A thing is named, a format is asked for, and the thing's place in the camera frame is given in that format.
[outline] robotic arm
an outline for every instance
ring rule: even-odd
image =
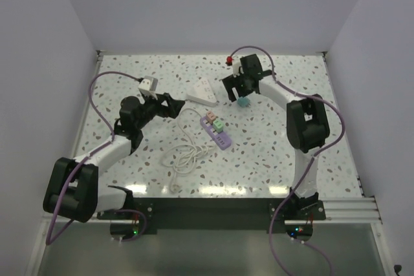
[[[235,63],[233,74],[223,79],[224,87],[231,101],[237,96],[245,97],[253,92],[270,98],[287,113],[287,138],[295,149],[294,184],[303,176],[314,153],[325,144],[329,136],[329,124],[325,107],[320,101],[299,98],[274,82],[271,70],[263,71],[256,54],[245,56]],[[292,196],[292,208],[300,210],[318,202],[316,174],[318,158],[305,179]]]
[[[168,93],[157,94],[156,87],[157,79],[140,79],[138,88],[144,103],[140,103],[134,96],[122,100],[114,136],[91,153],[56,161],[43,201],[46,212],[54,212],[64,183],[85,157],[88,159],[71,180],[72,185],[64,194],[58,215],[87,222],[95,212],[129,207],[128,203],[133,199],[132,193],[122,187],[106,186],[99,181],[99,176],[117,161],[137,150],[143,139],[142,128],[155,116],[176,118],[179,115],[185,101],[174,100]]]

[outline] green block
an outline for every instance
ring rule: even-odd
[[[213,122],[213,128],[216,132],[221,133],[224,129],[224,125],[219,119],[215,119]]]

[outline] purple block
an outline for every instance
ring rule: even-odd
[[[232,145],[230,137],[228,137],[224,131],[221,133],[216,132],[213,126],[208,123],[205,116],[200,119],[200,124],[210,137],[213,138],[213,141],[220,147],[220,149],[225,150]]]

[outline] terrazzo table surface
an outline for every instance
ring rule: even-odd
[[[263,69],[270,63],[259,57]],[[211,110],[222,119],[232,139],[230,148],[220,148],[199,160],[187,177],[179,177],[182,189],[170,193],[172,170],[160,164],[164,151],[187,138],[174,119],[155,117],[144,129],[144,139],[134,154],[116,163],[100,177],[107,185],[128,187],[135,196],[148,197],[285,197],[294,179],[294,150],[286,137],[285,111],[258,95],[249,95],[251,106],[231,103],[221,79],[231,74],[225,55],[139,55],[103,57],[99,72],[115,70],[136,77],[158,79],[157,93],[168,92],[174,99],[185,99],[187,90],[199,78],[206,77],[219,104]],[[321,56],[274,56],[278,77],[291,88],[308,94],[318,93],[334,103],[325,63]],[[95,85],[93,100],[107,119],[118,118],[120,102],[126,96],[138,96],[138,83],[132,79],[106,75]],[[188,101],[205,114],[209,107]],[[333,141],[340,132],[336,115],[327,109]],[[186,111],[181,122],[197,143],[209,143],[210,137],[199,117]],[[76,154],[83,154],[102,143],[109,130],[88,108]],[[166,162],[174,161],[171,153]],[[318,166],[321,197],[361,197],[358,175],[346,140],[321,154]]]

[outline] white rope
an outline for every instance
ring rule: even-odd
[[[169,190],[172,193],[176,193],[177,191],[181,189],[181,186],[177,183],[177,177],[189,175],[194,170],[197,160],[202,158],[203,156],[206,156],[210,151],[214,150],[216,147],[215,144],[214,145],[197,145],[194,142],[194,139],[191,136],[191,134],[188,133],[186,130],[184,130],[180,122],[180,116],[184,111],[193,111],[197,113],[200,116],[200,118],[202,118],[202,115],[193,108],[185,108],[181,110],[179,116],[177,117],[177,125],[179,126],[180,130],[182,130],[182,132],[188,137],[190,142],[182,143],[180,145],[175,145],[169,148],[161,156],[161,159],[160,159],[161,165],[165,167],[171,167],[173,169],[173,178],[171,179],[171,182],[169,183]],[[172,150],[182,149],[182,148],[187,149],[187,151],[184,151],[182,154],[178,155],[172,164],[165,163],[165,158]]]

